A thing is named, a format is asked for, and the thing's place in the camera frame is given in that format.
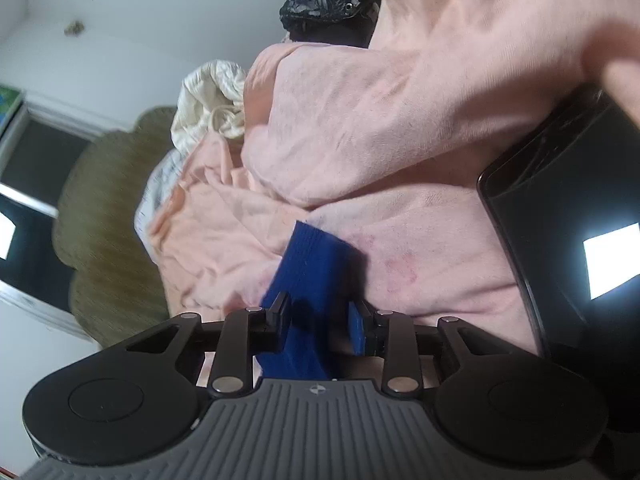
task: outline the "pink fabric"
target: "pink fabric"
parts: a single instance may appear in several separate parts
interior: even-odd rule
[[[210,133],[152,226],[172,313],[256,304],[306,218],[367,255],[376,307],[536,351],[475,182],[589,79],[640,121],[640,0],[383,0],[369,50],[269,47],[243,167]]]

